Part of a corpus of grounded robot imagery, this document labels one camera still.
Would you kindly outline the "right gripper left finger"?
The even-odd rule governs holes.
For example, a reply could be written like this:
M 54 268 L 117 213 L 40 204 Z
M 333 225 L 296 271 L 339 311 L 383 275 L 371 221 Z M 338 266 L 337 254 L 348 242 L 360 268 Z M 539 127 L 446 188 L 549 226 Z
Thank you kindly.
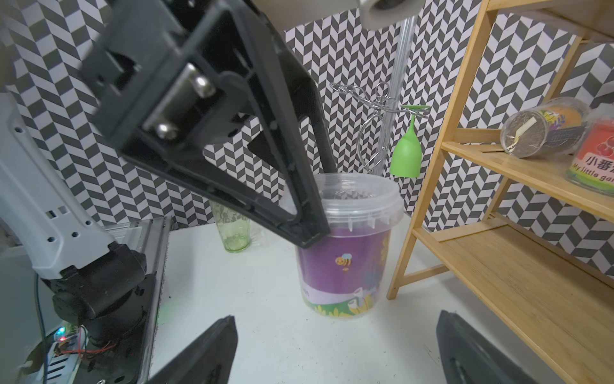
M 237 347 L 235 317 L 220 318 L 147 383 L 226 384 Z

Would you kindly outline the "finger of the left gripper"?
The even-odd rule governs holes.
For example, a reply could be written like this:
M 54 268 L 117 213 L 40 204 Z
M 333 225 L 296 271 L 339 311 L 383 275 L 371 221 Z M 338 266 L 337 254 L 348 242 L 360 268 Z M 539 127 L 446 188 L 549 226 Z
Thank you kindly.
M 194 34 L 179 58 L 153 77 L 142 124 L 122 130 L 120 153 L 136 165 L 254 220 L 302 249 L 329 235 L 299 126 L 309 120 L 325 172 L 331 147 L 318 88 L 269 30 Z M 208 145 L 235 136 L 257 117 L 261 132 L 248 144 L 256 158 L 282 175 L 288 208 L 209 163 Z

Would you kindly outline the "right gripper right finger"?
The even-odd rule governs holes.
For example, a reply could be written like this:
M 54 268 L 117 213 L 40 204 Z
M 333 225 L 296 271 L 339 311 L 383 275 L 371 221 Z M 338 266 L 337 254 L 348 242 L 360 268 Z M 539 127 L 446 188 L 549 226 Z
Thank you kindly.
M 536 381 L 456 313 L 440 313 L 437 342 L 447 383 Z

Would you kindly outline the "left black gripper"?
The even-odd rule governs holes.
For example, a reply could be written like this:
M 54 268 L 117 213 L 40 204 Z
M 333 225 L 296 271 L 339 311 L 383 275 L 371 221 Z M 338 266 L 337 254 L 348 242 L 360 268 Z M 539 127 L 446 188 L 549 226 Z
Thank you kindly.
M 79 71 L 94 126 L 121 154 L 228 142 L 256 114 L 249 80 L 268 43 L 250 1 L 116 1 Z

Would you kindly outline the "small clear tub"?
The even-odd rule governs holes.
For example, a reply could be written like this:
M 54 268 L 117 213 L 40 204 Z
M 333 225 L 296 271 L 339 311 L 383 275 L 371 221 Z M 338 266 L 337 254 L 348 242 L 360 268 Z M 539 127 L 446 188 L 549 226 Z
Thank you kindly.
M 399 186 L 372 174 L 314 178 L 330 233 L 296 249 L 302 297 L 324 316 L 364 315 L 377 305 L 391 231 L 405 216 Z
M 613 196 L 613 105 L 602 103 L 588 116 L 587 129 L 566 177 L 584 188 Z
M 516 158 L 565 152 L 585 134 L 591 108 L 579 99 L 561 97 L 510 117 L 501 129 L 500 144 Z

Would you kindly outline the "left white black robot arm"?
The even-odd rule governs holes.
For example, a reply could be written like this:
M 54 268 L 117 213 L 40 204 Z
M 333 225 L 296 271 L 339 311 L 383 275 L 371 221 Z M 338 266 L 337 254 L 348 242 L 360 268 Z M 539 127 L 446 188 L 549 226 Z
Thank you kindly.
M 329 234 L 299 131 L 311 122 L 325 171 L 336 163 L 318 88 L 251 1 L 113 1 L 80 76 L 99 102 L 94 126 L 134 165 L 228 206 L 302 248 Z M 59 178 L 4 94 L 1 217 L 53 291 L 58 316 L 102 341 L 145 317 L 132 294 L 144 254 L 117 243 Z M 250 117 L 249 150 L 277 170 L 295 206 L 278 204 L 209 163 Z

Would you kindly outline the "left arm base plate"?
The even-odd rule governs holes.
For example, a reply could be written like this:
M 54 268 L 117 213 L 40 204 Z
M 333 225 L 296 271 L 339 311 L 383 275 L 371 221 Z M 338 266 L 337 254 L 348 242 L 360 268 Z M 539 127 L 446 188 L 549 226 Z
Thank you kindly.
M 137 297 L 139 285 L 125 296 L 122 307 L 103 320 L 73 325 L 63 323 L 52 329 L 45 325 L 40 306 L 41 278 L 35 280 L 37 330 L 46 337 L 18 369 L 15 383 L 100 383 L 107 364 L 102 355 L 124 337 L 135 336 L 142 326 L 145 307 Z

